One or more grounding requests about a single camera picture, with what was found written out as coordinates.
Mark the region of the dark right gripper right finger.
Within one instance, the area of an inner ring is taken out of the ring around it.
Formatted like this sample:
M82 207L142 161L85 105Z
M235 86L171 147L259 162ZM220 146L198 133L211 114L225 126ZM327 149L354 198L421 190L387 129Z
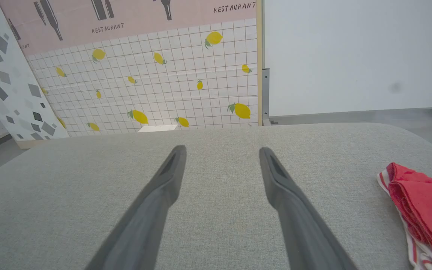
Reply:
M276 154L259 149L266 197L277 211L292 270L355 270L357 267Z

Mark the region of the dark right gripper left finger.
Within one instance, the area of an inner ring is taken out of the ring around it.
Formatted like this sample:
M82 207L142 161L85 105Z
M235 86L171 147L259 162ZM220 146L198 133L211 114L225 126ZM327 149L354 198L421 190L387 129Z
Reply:
M96 251L87 270L152 270L170 207L177 201L186 164L186 147L171 150Z

